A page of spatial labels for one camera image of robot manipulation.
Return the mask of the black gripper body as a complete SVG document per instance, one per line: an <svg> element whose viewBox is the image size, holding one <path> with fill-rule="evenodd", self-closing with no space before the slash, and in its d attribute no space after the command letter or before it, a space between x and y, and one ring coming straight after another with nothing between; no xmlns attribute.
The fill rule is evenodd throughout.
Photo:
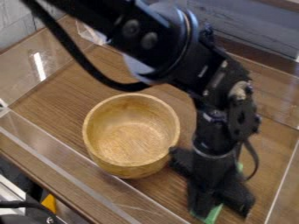
<svg viewBox="0 0 299 224"><path fill-rule="evenodd" d="M192 150L172 147L169 166L185 177L186 181L193 179L202 189L216 189L228 174L237 172L238 148L236 144L228 152L214 155L197 147ZM241 183L241 174L238 174L237 182Z"/></svg>

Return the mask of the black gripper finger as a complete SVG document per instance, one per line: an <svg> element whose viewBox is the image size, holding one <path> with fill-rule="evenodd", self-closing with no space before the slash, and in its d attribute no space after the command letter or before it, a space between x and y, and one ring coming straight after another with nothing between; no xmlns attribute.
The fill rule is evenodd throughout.
<svg viewBox="0 0 299 224"><path fill-rule="evenodd" d="M194 217L206 218L216 206L213 191L200 188L194 183L186 184L188 210Z"/></svg>
<svg viewBox="0 0 299 224"><path fill-rule="evenodd" d="M218 190L218 199L240 217L248 217L256 198L241 183L224 185Z"/></svg>

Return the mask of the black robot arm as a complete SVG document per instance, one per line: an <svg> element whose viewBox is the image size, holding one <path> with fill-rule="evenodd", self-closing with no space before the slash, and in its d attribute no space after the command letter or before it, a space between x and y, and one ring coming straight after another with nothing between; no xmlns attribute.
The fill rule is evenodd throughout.
<svg viewBox="0 0 299 224"><path fill-rule="evenodd" d="M225 205L246 216L256 198L238 170L238 154L252 151L249 137L261 122L248 70L214 44L213 30L189 10L142 0L21 0L42 21L88 74L105 86L136 92L169 84L192 99L196 127L190 148L172 147L170 166L186 179L188 209L206 217ZM92 65L50 13L50 4L104 35L109 46L128 57L136 77L110 80Z"/></svg>

